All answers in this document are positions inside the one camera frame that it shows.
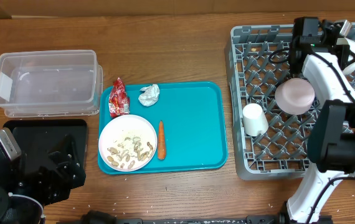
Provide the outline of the white bowl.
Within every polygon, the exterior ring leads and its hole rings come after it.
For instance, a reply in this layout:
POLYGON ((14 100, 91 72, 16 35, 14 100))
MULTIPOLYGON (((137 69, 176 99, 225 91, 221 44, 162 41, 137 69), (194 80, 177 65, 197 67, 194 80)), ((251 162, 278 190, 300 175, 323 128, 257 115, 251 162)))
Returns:
POLYGON ((355 71, 355 41, 348 38, 339 38, 335 51, 343 74, 349 75, 355 71))

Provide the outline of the pink bowl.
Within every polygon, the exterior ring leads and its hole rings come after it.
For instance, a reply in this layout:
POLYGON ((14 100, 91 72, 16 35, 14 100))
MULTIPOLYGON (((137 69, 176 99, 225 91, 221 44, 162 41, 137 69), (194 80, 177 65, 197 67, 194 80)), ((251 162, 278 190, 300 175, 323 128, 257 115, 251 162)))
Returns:
POLYGON ((278 107, 288 114, 306 113, 314 102, 315 91, 311 84, 301 78, 292 78, 279 85, 275 91, 278 107))

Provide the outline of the red snack wrapper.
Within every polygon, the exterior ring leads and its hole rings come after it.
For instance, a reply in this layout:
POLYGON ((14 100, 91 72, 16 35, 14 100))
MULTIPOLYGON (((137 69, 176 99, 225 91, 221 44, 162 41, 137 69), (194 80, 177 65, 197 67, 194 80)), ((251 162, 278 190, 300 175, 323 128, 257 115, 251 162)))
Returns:
POLYGON ((121 78, 117 78, 113 82, 108 107, 111 118, 130 114, 130 97, 127 95, 126 86, 121 78))

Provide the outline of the cream plastic cup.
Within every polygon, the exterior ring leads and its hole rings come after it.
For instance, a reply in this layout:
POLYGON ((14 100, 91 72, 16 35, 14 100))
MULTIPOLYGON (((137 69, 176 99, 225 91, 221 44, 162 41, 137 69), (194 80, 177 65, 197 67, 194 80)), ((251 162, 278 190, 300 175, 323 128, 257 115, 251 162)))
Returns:
POLYGON ((268 121, 260 105, 256 103, 247 104, 242 112, 244 129, 247 135, 256 137, 267 132, 268 121))

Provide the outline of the white tissue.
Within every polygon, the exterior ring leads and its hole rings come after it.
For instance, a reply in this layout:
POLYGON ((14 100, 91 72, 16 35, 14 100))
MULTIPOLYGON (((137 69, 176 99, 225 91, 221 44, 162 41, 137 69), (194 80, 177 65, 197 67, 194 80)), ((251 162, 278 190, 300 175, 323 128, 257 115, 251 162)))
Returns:
POLYGON ((158 99, 160 94, 160 89, 157 84, 152 84, 151 86, 145 86, 140 89, 140 96, 138 97, 139 102, 143 106, 152 106, 158 99))

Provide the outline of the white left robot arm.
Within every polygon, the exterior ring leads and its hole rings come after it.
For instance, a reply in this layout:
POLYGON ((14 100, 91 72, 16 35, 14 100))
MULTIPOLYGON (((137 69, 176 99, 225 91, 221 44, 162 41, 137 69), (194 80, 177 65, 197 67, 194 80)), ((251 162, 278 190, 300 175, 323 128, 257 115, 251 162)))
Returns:
POLYGON ((70 135, 52 149, 34 141, 27 152, 12 136, 0 135, 0 223, 44 223, 44 207, 67 200, 84 182, 70 135))

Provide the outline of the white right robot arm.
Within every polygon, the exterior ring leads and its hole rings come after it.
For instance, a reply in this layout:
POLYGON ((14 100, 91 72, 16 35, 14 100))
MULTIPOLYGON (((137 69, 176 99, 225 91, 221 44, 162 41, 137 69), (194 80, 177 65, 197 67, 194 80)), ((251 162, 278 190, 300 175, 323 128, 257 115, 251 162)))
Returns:
POLYGON ((307 140, 310 165, 298 190, 285 204, 287 223, 331 223, 320 211, 344 180, 355 180, 355 41, 347 20, 294 20, 288 61, 291 73, 311 84, 321 111, 307 140))

